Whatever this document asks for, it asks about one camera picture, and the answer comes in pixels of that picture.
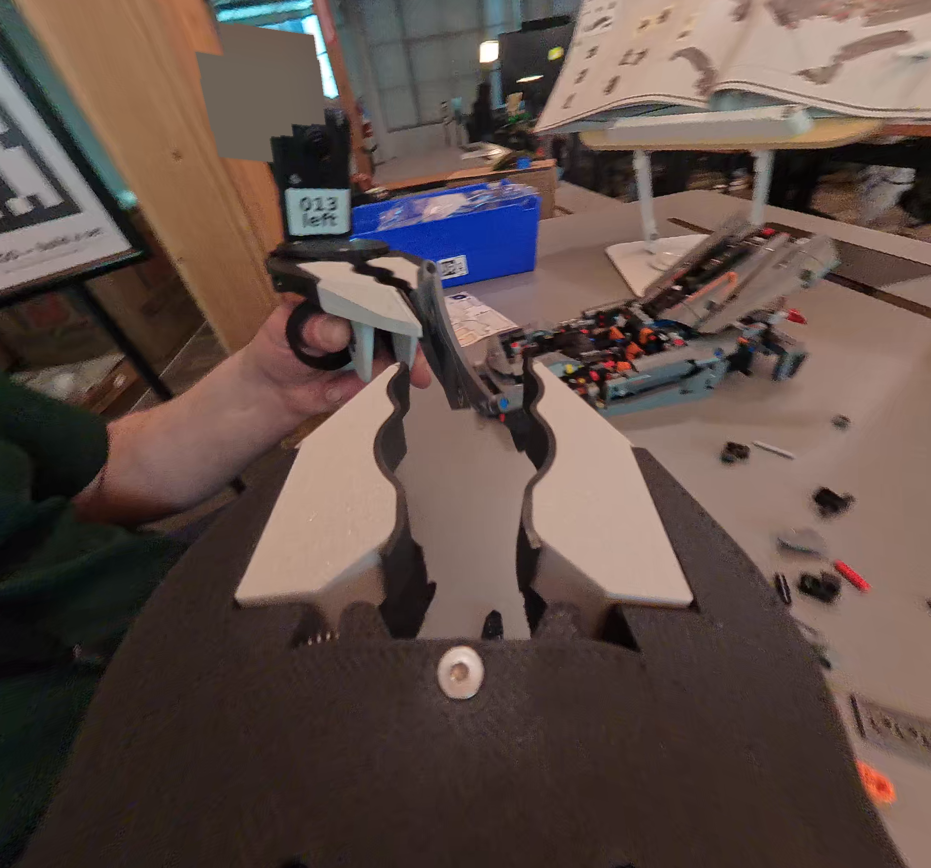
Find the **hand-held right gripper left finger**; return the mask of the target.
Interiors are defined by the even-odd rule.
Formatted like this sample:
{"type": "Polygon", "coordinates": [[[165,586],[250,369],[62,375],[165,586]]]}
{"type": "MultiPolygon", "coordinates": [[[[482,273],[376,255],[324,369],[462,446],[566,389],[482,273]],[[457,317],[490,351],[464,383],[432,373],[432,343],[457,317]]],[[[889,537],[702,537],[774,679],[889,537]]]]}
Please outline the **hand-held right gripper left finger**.
{"type": "Polygon", "coordinates": [[[399,494],[376,459],[376,440],[400,413],[392,364],[311,432],[297,454],[235,599],[239,606],[382,604],[383,549],[398,525],[399,494]]]}

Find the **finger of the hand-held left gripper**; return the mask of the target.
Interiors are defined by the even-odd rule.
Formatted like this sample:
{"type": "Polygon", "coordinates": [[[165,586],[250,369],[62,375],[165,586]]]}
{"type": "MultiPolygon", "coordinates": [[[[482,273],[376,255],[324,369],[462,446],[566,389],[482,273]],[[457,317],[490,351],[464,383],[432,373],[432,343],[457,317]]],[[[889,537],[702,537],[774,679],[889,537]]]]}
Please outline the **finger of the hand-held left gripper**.
{"type": "Polygon", "coordinates": [[[390,292],[409,303],[438,297],[436,270],[424,259],[397,251],[356,264],[348,260],[317,260],[299,264],[317,279],[329,296],[353,303],[387,303],[390,292]]]}
{"type": "Polygon", "coordinates": [[[374,376],[377,331],[387,333],[396,362],[413,365],[423,327],[396,287],[371,278],[323,278],[317,283],[317,294],[325,314],[349,322],[350,361],[364,383],[374,376]]]}

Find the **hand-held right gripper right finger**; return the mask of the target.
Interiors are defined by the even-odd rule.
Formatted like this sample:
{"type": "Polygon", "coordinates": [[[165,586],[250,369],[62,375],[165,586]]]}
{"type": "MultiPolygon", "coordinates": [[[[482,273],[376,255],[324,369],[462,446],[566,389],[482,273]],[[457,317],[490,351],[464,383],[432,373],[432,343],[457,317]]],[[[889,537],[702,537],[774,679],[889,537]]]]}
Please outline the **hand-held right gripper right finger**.
{"type": "Polygon", "coordinates": [[[626,437],[537,359],[525,363],[534,473],[518,583],[547,605],[691,606],[679,557],[626,437]]]}

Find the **dark grey curved lego panel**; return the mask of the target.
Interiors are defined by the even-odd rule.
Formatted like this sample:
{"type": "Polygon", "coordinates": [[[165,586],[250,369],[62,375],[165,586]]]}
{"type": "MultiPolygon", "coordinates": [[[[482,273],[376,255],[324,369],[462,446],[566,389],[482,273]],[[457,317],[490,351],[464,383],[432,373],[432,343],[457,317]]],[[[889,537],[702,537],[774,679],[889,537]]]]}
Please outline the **dark grey curved lego panel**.
{"type": "Polygon", "coordinates": [[[489,419],[506,417],[508,399],[493,391],[470,362],[449,319],[436,264],[422,260],[409,296],[422,327],[421,345],[449,409],[471,409],[489,419]]]}

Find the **person's left forearm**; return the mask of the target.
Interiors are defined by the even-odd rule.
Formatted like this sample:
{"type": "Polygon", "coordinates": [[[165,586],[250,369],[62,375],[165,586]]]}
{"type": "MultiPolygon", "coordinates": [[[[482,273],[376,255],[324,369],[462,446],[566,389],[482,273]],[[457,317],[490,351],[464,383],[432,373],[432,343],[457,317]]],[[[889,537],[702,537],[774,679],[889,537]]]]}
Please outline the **person's left forearm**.
{"type": "Polygon", "coordinates": [[[146,525],[217,495],[297,421],[240,350],[182,395],[112,421],[94,478],[73,498],[84,520],[146,525]]]}

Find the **partly built lego car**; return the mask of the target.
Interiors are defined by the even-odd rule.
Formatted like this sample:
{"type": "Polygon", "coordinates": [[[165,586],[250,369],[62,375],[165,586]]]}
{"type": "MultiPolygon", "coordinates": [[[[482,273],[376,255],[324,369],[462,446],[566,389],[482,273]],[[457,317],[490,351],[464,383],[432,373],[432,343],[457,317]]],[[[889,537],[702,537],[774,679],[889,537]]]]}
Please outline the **partly built lego car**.
{"type": "Polygon", "coordinates": [[[622,415],[699,400],[730,374],[771,358],[771,380],[794,379],[808,358],[783,331],[805,318],[788,301],[840,263],[825,235],[795,235],[733,217],[701,236],[642,296],[602,304],[552,327],[514,328],[484,367],[515,409],[534,358],[590,407],[622,415]]]}

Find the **scattered loose lego pieces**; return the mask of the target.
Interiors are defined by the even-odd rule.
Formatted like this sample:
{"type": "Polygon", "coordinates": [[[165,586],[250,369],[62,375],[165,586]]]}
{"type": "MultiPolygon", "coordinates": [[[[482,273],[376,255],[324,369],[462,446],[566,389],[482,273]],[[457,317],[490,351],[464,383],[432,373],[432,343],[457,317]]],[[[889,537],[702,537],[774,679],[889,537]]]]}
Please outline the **scattered loose lego pieces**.
{"type": "Polygon", "coordinates": [[[929,823],[929,384],[838,429],[812,418],[712,421],[694,470],[712,514],[769,570],[832,572],[840,595],[794,598],[819,630],[857,756],[889,779],[893,827],[929,823]]]}

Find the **lego instruction booklet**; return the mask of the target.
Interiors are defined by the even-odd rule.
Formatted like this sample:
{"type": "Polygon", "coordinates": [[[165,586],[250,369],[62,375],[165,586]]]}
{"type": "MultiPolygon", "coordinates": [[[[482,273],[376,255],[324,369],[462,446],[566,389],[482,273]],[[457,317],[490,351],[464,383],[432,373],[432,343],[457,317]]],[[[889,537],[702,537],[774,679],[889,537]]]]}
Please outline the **lego instruction booklet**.
{"type": "Polygon", "coordinates": [[[583,0],[536,129],[671,108],[929,122],[930,0],[583,0]]]}

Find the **person's left hand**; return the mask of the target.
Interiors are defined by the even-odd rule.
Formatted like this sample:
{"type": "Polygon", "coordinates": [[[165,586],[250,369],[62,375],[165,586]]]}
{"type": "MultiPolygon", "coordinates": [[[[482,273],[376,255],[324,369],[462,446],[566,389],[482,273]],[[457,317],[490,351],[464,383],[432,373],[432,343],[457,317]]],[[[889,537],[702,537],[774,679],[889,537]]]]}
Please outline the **person's left hand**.
{"type": "Polygon", "coordinates": [[[348,350],[353,331],[343,318],[312,313],[305,320],[301,344],[310,363],[301,362],[287,339],[287,323],[302,302],[285,293],[273,314],[238,353],[239,370],[259,401],[264,416],[288,432],[302,422],[340,409],[366,386],[349,370],[322,370],[317,359],[348,350]]]}

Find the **blue plastic bin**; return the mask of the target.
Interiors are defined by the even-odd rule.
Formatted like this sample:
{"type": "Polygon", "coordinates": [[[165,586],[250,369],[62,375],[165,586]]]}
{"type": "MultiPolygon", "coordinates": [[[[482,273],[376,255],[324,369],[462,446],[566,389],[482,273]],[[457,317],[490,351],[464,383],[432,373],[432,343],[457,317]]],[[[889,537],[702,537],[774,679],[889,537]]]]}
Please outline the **blue plastic bin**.
{"type": "Polygon", "coordinates": [[[376,231],[375,215],[387,201],[352,209],[354,237],[379,240],[397,252],[435,262],[446,288],[518,275],[536,266],[540,195],[529,208],[499,208],[376,231]]]}

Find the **white sticker sheet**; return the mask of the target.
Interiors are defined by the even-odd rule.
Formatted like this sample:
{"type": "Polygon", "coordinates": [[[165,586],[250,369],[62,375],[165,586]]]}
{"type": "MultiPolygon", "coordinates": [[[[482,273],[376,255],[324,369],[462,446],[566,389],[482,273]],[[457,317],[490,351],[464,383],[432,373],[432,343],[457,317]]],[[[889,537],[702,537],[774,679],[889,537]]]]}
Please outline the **white sticker sheet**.
{"type": "Polygon", "coordinates": [[[515,322],[470,293],[448,295],[445,304],[454,336],[463,348],[518,328],[515,322]]]}

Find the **clear plastic bag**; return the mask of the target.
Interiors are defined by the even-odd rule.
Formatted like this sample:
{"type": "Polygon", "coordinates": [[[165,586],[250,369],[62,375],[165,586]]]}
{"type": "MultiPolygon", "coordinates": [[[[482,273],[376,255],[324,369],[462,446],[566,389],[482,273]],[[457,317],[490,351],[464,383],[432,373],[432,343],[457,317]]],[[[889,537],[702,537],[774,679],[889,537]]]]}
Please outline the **clear plastic bag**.
{"type": "Polygon", "coordinates": [[[539,200],[536,189],[508,178],[461,188],[413,194],[384,202],[375,215],[375,230],[445,221],[499,208],[529,208],[539,200]]]}

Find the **white book stand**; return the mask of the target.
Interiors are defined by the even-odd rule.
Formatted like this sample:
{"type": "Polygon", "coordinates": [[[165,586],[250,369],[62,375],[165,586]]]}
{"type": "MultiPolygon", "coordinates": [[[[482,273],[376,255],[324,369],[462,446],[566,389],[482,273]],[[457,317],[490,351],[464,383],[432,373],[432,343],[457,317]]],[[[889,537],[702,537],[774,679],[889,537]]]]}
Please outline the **white book stand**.
{"type": "Polygon", "coordinates": [[[585,132],[589,148],[632,152],[642,236],[618,243],[606,255],[632,292],[643,297],[651,277],[671,270],[697,246],[697,234],[662,236],[654,206],[651,156],[655,152],[750,153],[754,179],[748,220],[761,226],[769,199],[774,154],[823,150],[864,141],[883,128],[880,119],[813,117],[805,106],[772,105],[690,113],[653,112],[621,118],[606,130],[585,132]]]}

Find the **framed black white marker sign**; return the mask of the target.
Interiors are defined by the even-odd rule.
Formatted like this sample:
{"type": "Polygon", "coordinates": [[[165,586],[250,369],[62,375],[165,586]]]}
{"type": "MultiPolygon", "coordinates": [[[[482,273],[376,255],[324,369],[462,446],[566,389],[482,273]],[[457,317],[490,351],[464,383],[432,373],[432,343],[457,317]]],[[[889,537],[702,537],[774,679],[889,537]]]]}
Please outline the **framed black white marker sign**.
{"type": "Polygon", "coordinates": [[[65,291],[161,401],[173,397],[89,282],[153,257],[47,94],[1,33],[2,309],[65,291]]]}

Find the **person's green sweater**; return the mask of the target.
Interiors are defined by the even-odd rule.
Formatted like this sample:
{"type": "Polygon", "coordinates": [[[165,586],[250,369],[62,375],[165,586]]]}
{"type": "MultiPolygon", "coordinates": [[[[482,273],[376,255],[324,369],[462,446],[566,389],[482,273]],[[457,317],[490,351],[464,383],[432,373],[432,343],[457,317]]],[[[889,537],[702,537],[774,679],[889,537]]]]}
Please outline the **person's green sweater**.
{"type": "Polygon", "coordinates": [[[79,517],[104,466],[98,416],[1,380],[1,670],[24,676],[98,666],[186,545],[79,517]]]}

